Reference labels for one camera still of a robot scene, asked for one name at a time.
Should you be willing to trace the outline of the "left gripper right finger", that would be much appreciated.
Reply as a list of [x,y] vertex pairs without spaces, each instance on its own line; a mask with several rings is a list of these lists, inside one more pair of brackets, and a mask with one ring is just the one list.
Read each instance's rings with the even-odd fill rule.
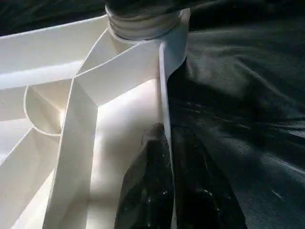
[[193,131],[172,129],[179,229],[245,229],[245,216],[218,165]]

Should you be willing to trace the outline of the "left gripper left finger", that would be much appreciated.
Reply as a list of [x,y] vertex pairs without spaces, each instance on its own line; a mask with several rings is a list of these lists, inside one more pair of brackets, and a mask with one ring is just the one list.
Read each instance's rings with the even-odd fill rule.
[[174,202],[168,142],[161,123],[142,136],[141,149],[126,171],[114,227],[169,229]]

